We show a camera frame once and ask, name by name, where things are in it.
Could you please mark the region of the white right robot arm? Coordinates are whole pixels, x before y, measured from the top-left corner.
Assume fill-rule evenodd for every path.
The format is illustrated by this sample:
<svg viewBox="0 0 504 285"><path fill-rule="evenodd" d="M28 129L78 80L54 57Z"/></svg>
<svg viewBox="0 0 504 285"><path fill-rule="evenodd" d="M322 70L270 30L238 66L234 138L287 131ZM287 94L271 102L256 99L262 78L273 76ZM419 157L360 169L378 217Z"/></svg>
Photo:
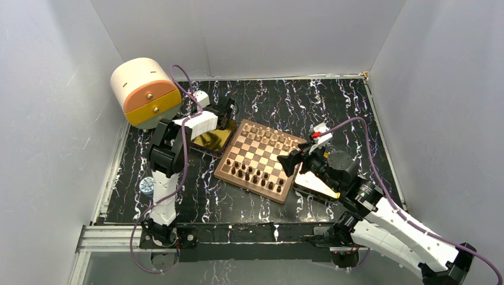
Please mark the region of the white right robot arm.
<svg viewBox="0 0 504 285"><path fill-rule="evenodd" d="M358 174L358 164L344 151L325 156L325 149L302 150L278 156L284 172L291 176L311 172L340 194L345 212L324 234L316 233L310 242L335 241L343 246L362 245L374 249L416 274L423 284L462 284L470 270L473 254L429 236L425 226L402 211L382 190Z"/></svg>

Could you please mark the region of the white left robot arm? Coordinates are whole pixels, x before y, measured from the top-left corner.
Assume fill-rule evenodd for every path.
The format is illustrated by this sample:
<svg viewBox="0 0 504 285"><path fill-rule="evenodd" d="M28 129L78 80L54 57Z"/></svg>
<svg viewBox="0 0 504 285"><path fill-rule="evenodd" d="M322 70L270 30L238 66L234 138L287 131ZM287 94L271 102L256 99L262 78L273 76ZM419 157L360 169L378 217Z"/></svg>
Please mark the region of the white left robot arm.
<svg viewBox="0 0 504 285"><path fill-rule="evenodd" d="M170 225L177 213L175 199L187 178L189 144L210 131L225 129L237 109L235 100L209 104L184 118L162 119L153 134L148 161L154 179L153 207L149 220L160 225L155 240L163 247L177 241L177 230Z"/></svg>

